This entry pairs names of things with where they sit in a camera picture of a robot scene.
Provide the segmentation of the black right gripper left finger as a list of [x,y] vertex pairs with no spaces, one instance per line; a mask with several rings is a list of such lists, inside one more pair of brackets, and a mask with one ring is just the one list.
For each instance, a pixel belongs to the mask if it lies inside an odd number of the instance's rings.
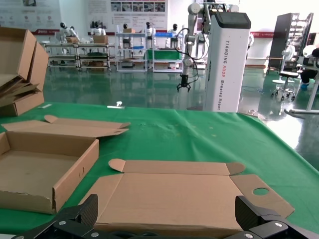
[[91,194],[82,204],[64,208],[53,224],[54,239],[86,239],[98,216],[98,195]]

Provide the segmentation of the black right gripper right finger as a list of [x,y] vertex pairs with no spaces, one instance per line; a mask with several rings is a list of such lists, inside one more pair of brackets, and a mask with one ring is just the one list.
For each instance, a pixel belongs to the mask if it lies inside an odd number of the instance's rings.
[[277,212],[257,207],[244,196],[235,198],[235,218],[242,239],[317,239],[318,234],[298,227]]

